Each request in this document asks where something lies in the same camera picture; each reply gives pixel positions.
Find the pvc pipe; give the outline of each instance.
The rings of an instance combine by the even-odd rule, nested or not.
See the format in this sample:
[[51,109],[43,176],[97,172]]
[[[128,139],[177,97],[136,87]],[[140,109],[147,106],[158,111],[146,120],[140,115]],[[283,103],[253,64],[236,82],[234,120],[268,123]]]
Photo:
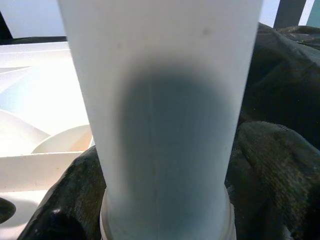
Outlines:
[[224,180],[261,1],[59,3],[107,183],[102,236],[235,238]]

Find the white plastic part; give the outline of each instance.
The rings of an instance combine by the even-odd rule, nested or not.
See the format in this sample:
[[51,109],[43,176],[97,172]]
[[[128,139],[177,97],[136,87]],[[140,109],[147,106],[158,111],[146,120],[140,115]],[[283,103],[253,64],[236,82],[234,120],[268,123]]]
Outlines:
[[32,154],[85,151],[91,142],[89,125],[70,128],[43,140]]
[[49,134],[0,110],[0,157],[29,154]]
[[261,1],[59,3],[107,183],[108,233],[226,240],[224,180]]

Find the white wall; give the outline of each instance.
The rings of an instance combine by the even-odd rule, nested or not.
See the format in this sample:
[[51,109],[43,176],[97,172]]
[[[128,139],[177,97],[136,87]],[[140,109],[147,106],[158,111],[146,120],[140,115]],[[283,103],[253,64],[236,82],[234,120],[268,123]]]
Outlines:
[[13,38],[66,35],[56,0],[0,0],[0,11]]

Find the white pipe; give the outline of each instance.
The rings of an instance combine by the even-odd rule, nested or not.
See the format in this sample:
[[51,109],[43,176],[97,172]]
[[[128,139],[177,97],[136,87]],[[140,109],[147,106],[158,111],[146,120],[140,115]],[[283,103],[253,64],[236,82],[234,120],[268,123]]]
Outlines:
[[225,240],[224,180],[261,1],[59,3],[107,182],[104,230]]

